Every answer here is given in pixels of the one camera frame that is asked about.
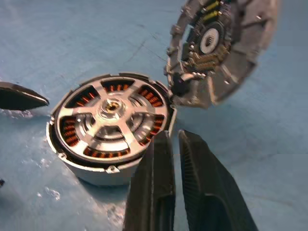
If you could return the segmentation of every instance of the copper winding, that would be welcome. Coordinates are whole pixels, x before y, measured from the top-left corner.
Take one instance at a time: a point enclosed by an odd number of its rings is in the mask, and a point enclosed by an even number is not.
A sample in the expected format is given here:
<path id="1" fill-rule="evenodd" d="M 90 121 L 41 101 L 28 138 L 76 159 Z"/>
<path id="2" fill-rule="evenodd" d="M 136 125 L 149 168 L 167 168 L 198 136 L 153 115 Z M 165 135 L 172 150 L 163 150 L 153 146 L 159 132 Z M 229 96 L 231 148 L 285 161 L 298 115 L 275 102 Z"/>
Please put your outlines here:
<path id="1" fill-rule="evenodd" d="M 147 100 L 149 100 L 149 99 L 151 99 L 153 96 L 154 96 L 153 93 L 150 92 L 149 94 L 147 94 L 147 95 L 145 96 L 145 98 L 146 98 Z"/>
<path id="2" fill-rule="evenodd" d="M 129 149 L 126 149 L 124 151 L 121 152 L 108 152 L 108 153 L 104 153 L 104 152 L 100 152 L 94 149 L 91 149 L 90 147 L 88 147 L 85 151 L 84 154 L 87 156 L 92 156 L 95 158 L 112 158 L 112 157 L 117 157 L 117 156 L 123 156 L 129 153 Z"/>
<path id="3" fill-rule="evenodd" d="M 156 124 L 162 124 L 164 121 L 163 120 L 155 120 Z"/>
<path id="4" fill-rule="evenodd" d="M 64 130 L 71 130 L 71 129 L 75 129 L 75 126 L 74 125 L 67 125 L 64 127 Z"/>
<path id="5" fill-rule="evenodd" d="M 71 135 L 75 135 L 75 134 L 76 134 L 75 130 L 67 131 L 66 133 L 64 133 L 65 136 L 71 136 Z"/>
<path id="6" fill-rule="evenodd" d="M 154 103 L 153 104 L 153 107 L 159 107 L 159 106 L 162 106 L 163 104 L 161 102 L 157 102 L 157 103 Z"/>
<path id="7" fill-rule="evenodd" d="M 74 141 L 74 142 L 70 143 L 69 145 L 70 145 L 71 147 L 73 147 L 73 146 L 75 146 L 76 144 L 78 144 L 78 141 Z"/>
<path id="8" fill-rule="evenodd" d="M 66 139 L 67 143 L 72 143 L 74 141 L 78 141 L 77 136 L 69 137 L 69 138 Z"/>
<path id="9" fill-rule="evenodd" d="M 94 99 L 94 95 L 91 92 L 89 93 L 89 96 Z"/>
<path id="10" fill-rule="evenodd" d="M 145 96 L 147 93 L 148 93 L 148 90 L 144 90 L 144 91 L 141 93 L 141 95 L 142 95 L 142 96 Z"/>
<path id="11" fill-rule="evenodd" d="M 151 98 L 149 101 L 150 101 L 150 103 L 154 103 L 154 102 L 156 102 L 157 100 L 158 100 L 157 97 L 153 97 L 153 98 Z"/>
<path id="12" fill-rule="evenodd" d="M 65 123 L 67 124 L 74 124 L 76 121 L 75 120 L 72 120 L 72 119 L 68 119 L 65 121 Z"/>
<path id="13" fill-rule="evenodd" d="M 87 103 L 89 102 L 89 100 L 85 96 L 83 96 L 82 99 Z"/>
<path id="14" fill-rule="evenodd" d="M 81 103 L 81 102 L 77 102 L 77 104 L 80 105 L 80 106 L 84 106 L 84 104 Z"/>

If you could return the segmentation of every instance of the blue work surface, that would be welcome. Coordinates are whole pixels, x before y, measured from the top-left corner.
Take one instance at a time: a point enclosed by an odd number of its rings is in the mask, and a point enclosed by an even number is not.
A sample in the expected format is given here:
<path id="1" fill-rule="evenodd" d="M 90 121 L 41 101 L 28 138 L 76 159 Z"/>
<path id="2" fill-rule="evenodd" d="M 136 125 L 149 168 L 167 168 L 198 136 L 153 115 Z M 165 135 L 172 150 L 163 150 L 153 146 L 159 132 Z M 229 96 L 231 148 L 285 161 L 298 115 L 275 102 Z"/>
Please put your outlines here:
<path id="1" fill-rule="evenodd" d="M 1 231 L 119 231 L 127 187 L 79 181 L 46 141 L 51 109 L 81 81 L 135 71 L 163 76 L 181 0 L 1 0 L 0 80 L 31 88 L 50 107 L 0 111 Z M 284 0 L 260 66 L 221 106 L 180 108 L 178 129 L 202 136 L 234 175 L 262 231 L 308 230 L 306 0 Z M 186 231 L 176 168 L 175 231 Z"/>

